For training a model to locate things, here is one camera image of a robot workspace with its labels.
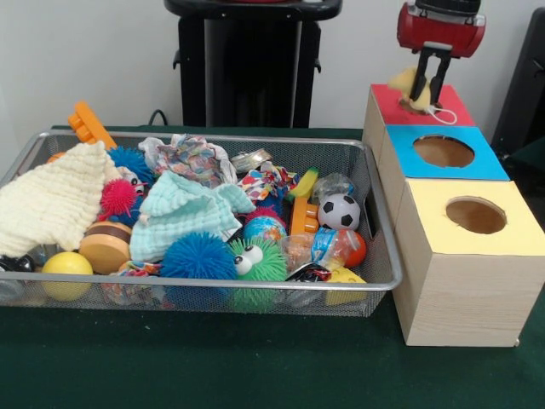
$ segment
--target red box top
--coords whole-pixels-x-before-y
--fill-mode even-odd
[[[405,110],[399,105],[401,91],[390,89],[386,84],[372,84],[371,88],[376,98],[385,125],[441,125],[431,115],[421,115]],[[456,124],[452,126],[475,126],[467,108],[463,105],[452,85],[445,85],[441,90],[439,103],[444,109],[454,111],[458,117]],[[452,115],[449,112],[438,112],[436,115],[445,120],[451,121]]]

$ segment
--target googly eye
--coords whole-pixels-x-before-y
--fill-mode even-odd
[[[236,256],[235,257],[235,268],[237,269],[238,275],[246,275],[254,267],[252,262],[245,256]]]
[[[249,245],[244,249],[243,256],[248,258],[252,264],[257,264],[263,260],[263,250],[256,245]]]

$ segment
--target soccer ball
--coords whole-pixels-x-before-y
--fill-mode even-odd
[[[318,221],[323,228],[355,230],[359,226],[360,213],[356,200],[346,194],[332,194],[320,203]]]

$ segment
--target yellow box top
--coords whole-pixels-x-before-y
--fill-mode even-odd
[[[433,252],[545,256],[545,233],[514,182],[407,182]]]

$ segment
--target wire mesh basket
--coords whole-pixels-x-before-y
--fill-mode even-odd
[[[137,147],[148,136],[169,142],[168,134],[112,132],[116,143]],[[363,316],[372,314],[386,291],[401,281],[401,267],[391,224],[387,216],[381,183],[370,149],[359,141],[263,138],[206,135],[208,141],[224,147],[230,157],[264,148],[275,164],[304,173],[312,166],[320,176],[337,172],[354,184],[353,197],[361,209],[358,232],[367,243],[364,263],[353,271],[365,284],[298,283],[209,279],[166,279],[161,277],[119,277],[105,275],[40,274],[0,272],[0,305],[53,308],[128,310],[179,310],[199,312],[245,312],[267,314]],[[0,186],[54,154],[78,143],[71,131],[51,130],[35,136],[15,160]],[[285,206],[284,218],[291,209]],[[55,253],[42,246],[42,254]],[[46,290],[55,288],[57,300]],[[251,297],[271,300],[268,308],[239,308],[233,295],[246,291]],[[74,292],[84,293],[70,301]]]

